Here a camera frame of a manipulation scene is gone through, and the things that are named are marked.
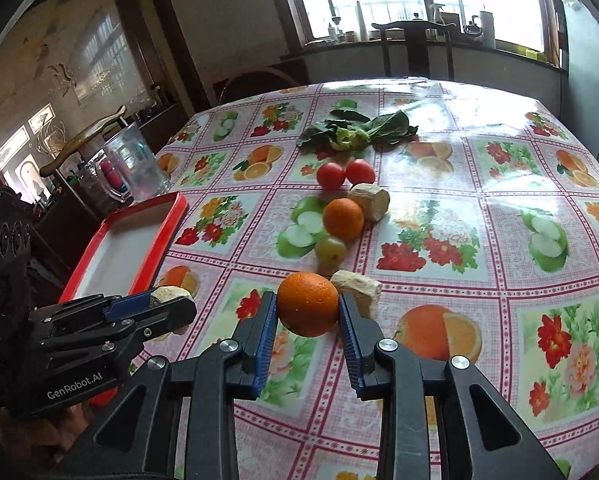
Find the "person's left hand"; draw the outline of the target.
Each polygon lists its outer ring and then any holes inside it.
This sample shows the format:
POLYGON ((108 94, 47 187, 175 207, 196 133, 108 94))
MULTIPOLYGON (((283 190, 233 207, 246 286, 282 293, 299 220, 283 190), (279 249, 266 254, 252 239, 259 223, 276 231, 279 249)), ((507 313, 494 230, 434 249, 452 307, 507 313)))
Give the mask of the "person's left hand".
POLYGON ((93 420, 87 402, 53 412, 49 418, 22 418, 0 408, 0 445, 16 469, 50 470, 93 420))

